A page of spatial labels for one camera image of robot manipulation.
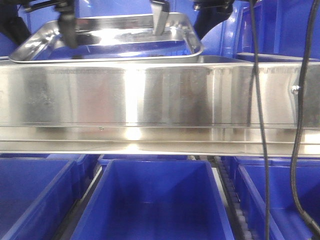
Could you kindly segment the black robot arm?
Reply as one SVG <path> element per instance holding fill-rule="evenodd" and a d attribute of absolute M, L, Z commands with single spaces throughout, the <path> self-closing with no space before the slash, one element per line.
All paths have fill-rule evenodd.
<path fill-rule="evenodd" d="M 227 20 L 233 12 L 233 3 L 233 0 L 194 0 L 193 9 L 198 13 L 193 27 L 197 36 L 202 39 L 212 28 Z M 160 36 L 169 17 L 170 3 L 167 0 L 151 0 L 150 5 L 153 34 Z M 56 6 L 56 11 L 60 12 L 57 22 L 64 44 L 71 49 L 77 48 L 75 2 L 64 0 Z"/>

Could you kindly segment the silver gripper finger view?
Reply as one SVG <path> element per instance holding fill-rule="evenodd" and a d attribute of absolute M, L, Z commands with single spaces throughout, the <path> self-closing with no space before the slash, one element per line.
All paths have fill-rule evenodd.
<path fill-rule="evenodd" d="M 153 18 L 153 34 L 162 35 L 170 12 L 170 3 L 167 0 L 150 0 Z"/>

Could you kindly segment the black gripper finger view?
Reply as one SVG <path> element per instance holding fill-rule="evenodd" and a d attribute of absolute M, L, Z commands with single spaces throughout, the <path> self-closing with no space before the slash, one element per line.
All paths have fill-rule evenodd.
<path fill-rule="evenodd" d="M 55 5 L 55 10 L 59 12 L 57 23 L 64 44 L 71 49 L 77 48 L 75 1 L 59 0 Z"/>

